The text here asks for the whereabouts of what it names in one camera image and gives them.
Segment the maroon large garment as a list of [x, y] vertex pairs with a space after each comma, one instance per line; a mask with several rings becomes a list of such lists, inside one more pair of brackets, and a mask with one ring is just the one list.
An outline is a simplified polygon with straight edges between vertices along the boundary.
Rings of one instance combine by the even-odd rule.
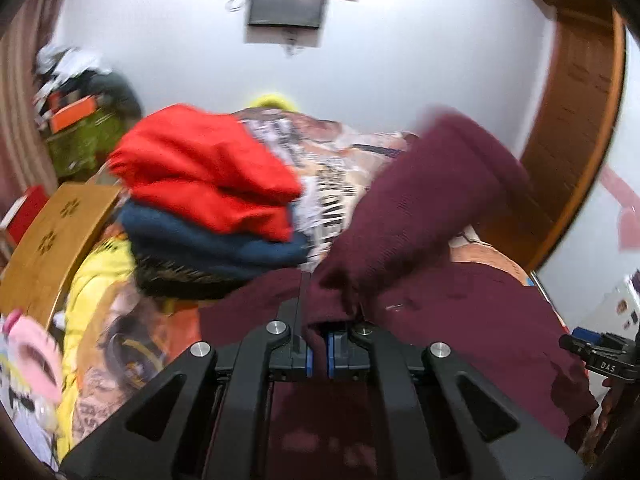
[[303, 300], [314, 379], [274, 389], [270, 479], [374, 479], [373, 408], [358, 384], [326, 378], [326, 335], [362, 318], [405, 344], [449, 344], [570, 451], [597, 403], [582, 363], [561, 349], [562, 326], [536, 288], [475, 262], [455, 262], [450, 240], [526, 174], [489, 132], [454, 112], [436, 115], [374, 178], [348, 228], [309, 282], [280, 269], [200, 312], [211, 344], [232, 344], [282, 302]]

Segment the patterned newspaper print bedspread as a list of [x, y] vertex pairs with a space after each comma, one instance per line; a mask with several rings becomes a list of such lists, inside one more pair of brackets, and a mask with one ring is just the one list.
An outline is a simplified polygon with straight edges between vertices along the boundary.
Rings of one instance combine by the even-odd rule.
[[[308, 238], [307, 260], [296, 268], [262, 274], [219, 300], [146, 296], [136, 285], [134, 271], [126, 281], [111, 285], [77, 350], [74, 446], [191, 342], [206, 336], [217, 346], [231, 344], [269, 318], [285, 284], [314, 270], [329, 255], [374, 177], [385, 167], [398, 167], [409, 145], [403, 133], [365, 135], [301, 114], [255, 108], [236, 118], [298, 177], [302, 195], [292, 206], [293, 234]], [[118, 221], [121, 209], [102, 240], [129, 240]], [[130, 250], [134, 258], [131, 243]]]

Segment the black folded garment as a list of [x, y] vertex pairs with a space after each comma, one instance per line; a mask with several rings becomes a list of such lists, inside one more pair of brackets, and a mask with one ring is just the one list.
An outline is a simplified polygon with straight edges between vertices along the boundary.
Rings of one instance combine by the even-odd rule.
[[219, 300], [271, 271], [268, 266], [209, 258], [175, 261], [150, 255], [134, 257], [134, 280], [146, 296]]

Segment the pink plush toy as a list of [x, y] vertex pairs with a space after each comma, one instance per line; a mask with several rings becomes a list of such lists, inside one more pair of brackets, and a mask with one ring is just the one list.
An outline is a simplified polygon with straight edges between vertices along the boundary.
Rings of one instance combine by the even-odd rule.
[[58, 405], [62, 399], [62, 353], [56, 340], [31, 316], [13, 310], [4, 321], [11, 361], [32, 393]]

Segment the navy blue folded garment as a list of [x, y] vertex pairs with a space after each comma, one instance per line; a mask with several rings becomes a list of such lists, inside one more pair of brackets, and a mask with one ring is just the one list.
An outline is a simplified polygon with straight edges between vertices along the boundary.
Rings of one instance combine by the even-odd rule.
[[253, 235], [220, 235], [133, 200], [122, 206], [118, 221], [135, 256], [235, 280], [296, 268], [306, 262], [310, 249], [303, 233], [294, 233], [284, 243]]

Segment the yellow garment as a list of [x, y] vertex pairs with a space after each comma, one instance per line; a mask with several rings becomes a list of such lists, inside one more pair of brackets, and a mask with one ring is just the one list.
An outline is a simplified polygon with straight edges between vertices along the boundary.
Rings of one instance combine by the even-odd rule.
[[77, 350], [96, 313], [104, 292], [114, 283], [126, 281], [134, 270], [130, 243], [125, 237], [101, 240], [75, 273], [64, 310], [65, 334], [62, 350], [62, 400], [56, 409], [58, 432], [55, 451], [59, 460], [74, 446], [72, 422], [79, 396]]

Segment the red folded garment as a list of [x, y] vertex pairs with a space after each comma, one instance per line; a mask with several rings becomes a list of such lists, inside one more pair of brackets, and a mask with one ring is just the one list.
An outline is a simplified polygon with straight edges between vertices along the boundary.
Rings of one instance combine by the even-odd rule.
[[146, 116], [108, 158], [131, 197], [216, 234], [287, 242], [295, 172], [239, 119], [175, 104]]

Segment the brown wooden wardrobe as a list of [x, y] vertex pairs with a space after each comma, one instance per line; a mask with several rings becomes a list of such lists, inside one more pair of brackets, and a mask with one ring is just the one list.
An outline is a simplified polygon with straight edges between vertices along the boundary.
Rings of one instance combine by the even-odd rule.
[[521, 163], [527, 194], [478, 232], [526, 271], [539, 269], [585, 201], [610, 145], [626, 39], [611, 0], [540, 0], [555, 12], [549, 73]]

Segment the striped pink curtain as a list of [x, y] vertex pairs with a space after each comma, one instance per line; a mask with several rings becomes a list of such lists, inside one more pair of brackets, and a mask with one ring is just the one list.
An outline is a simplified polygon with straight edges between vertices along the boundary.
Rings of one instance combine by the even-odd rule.
[[1, 209], [32, 185], [58, 186], [34, 112], [36, 56], [52, 38], [62, 0], [26, 0], [1, 36]]

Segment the yellow curved headboard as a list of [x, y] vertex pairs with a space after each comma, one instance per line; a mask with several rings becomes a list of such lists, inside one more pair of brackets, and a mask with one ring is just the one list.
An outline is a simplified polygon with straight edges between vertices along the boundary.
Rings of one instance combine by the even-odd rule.
[[284, 112], [297, 113], [298, 107], [295, 103], [278, 92], [263, 93], [256, 96], [255, 99], [248, 104], [250, 108], [273, 108], [274, 110], [283, 110]]

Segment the orange box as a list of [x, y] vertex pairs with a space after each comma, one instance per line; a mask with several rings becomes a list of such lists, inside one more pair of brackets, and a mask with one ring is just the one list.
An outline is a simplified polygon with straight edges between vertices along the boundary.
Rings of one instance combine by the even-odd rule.
[[53, 134], [58, 133], [81, 119], [92, 115], [98, 109], [98, 101], [94, 96], [86, 96], [66, 107], [61, 108], [49, 120]]

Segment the dark grey bag on table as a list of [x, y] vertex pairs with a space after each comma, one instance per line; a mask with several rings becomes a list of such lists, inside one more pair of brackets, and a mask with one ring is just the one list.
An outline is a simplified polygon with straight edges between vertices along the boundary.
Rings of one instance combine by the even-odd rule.
[[119, 73], [93, 73], [88, 79], [87, 89], [90, 94], [103, 96], [107, 105], [122, 118], [133, 120], [142, 118], [142, 106], [134, 90]]

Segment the white paper pile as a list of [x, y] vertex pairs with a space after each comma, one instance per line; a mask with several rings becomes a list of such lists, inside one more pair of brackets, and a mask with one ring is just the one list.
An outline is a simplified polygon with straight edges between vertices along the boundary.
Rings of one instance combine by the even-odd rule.
[[36, 73], [41, 76], [52, 75], [66, 81], [86, 70], [109, 74], [112, 68], [98, 52], [78, 47], [47, 44], [36, 55]]

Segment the small dark wall monitor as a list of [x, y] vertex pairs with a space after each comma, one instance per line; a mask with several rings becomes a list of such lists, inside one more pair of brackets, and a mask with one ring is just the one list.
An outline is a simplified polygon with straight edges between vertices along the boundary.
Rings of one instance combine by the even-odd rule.
[[326, 0], [250, 0], [250, 26], [318, 29]]

